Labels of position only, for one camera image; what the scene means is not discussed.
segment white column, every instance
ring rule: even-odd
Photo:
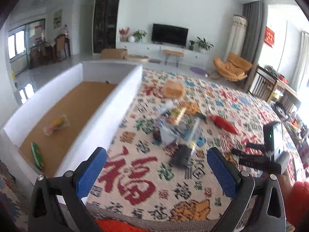
[[[227,50],[225,52],[224,62],[227,61],[230,51],[236,55],[241,55],[246,37],[247,25],[248,21],[245,17],[234,15],[232,31],[230,34]]]

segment orange lounge chair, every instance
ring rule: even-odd
[[[245,72],[251,69],[252,64],[233,52],[230,52],[226,63],[223,63],[219,57],[214,57],[214,66],[221,76],[229,81],[237,82],[248,76]]]

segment blue gripper pad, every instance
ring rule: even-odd
[[[88,196],[93,184],[95,183],[95,180],[97,179],[102,168],[104,167],[106,160],[106,150],[104,148],[98,147],[89,157],[89,159],[87,161],[84,161],[87,168],[83,171],[83,173],[76,182],[76,194],[80,199]]]
[[[222,163],[222,161],[215,154],[213,148],[210,148],[207,151],[206,157],[207,157],[207,163],[210,166],[211,170],[213,171],[214,175],[216,176],[220,186],[222,187],[224,194],[227,197],[230,197],[234,200],[235,197],[237,196],[237,186],[238,186],[237,182],[230,174],[228,169],[225,167],[225,165]]]

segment white cabinet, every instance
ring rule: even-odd
[[[197,66],[203,69],[213,68],[213,57],[209,53],[200,53],[197,51],[191,51],[179,47],[154,44],[154,43],[130,43],[130,42],[118,42],[116,43],[117,49],[127,49],[129,54],[146,55],[150,58],[160,59],[165,61],[166,55],[163,50],[171,50],[177,52],[183,52],[184,57],[180,58],[179,63],[188,66]],[[170,56],[169,62],[176,63],[176,57]]]
[[[150,58],[160,58],[160,45],[151,43],[118,42],[117,49],[127,49],[132,55],[146,55]]]

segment red sleeve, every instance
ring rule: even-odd
[[[284,207],[286,219],[297,227],[309,209],[309,182],[295,182]]]

